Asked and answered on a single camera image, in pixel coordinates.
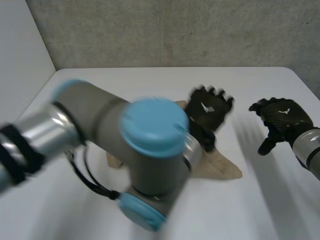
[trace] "robotic hand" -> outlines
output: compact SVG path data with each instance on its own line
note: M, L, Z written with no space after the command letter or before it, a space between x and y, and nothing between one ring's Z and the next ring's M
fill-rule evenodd
M250 106L264 125L268 137L258 149L260 155L267 155L277 143L288 142L300 164L320 180L320 129L295 101L285 98L261 99Z
M223 123L225 116L233 106L233 97L224 98L225 91L222 89L215 93L215 88L208 91L204 86L195 89L190 95L184 111L189 118L189 131L201 144L206 152L215 147L214 132Z

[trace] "white table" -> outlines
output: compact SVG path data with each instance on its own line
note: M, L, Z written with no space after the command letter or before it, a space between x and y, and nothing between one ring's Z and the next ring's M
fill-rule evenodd
M233 112L217 133L217 148L243 172L236 180L191 179L159 233L142 230L114 201L91 192L62 156L35 179L0 198L3 240L318 240L320 183L304 170L287 143L267 156L257 150L267 135L249 106L261 98L298 102L320 126L320 102L297 75L282 67L64 69L56 72L27 109L39 109L54 88L83 79L128 101L141 96L185 100L199 85L224 88ZM127 170L108 168L95 145L89 165L106 187L123 191Z

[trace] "gray wall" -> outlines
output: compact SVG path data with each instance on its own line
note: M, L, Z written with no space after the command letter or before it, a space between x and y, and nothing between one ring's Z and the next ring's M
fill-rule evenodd
M320 97L319 0L26 0L57 68L282 66Z

